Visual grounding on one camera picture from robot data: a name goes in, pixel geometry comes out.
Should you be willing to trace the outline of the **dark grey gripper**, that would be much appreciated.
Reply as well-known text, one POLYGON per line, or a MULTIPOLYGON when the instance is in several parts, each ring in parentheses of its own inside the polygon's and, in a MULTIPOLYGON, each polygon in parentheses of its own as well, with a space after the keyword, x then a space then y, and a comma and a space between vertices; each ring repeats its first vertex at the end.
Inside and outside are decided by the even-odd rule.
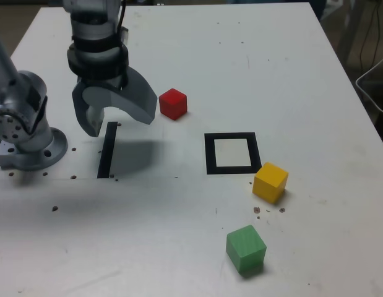
POLYGON ((144 77, 131 67, 126 74, 110 79, 97 79, 90 74, 78 76, 72 99, 77 121, 91 137, 98 137, 107 107, 118 108, 144 124, 155 119, 157 96, 144 77))

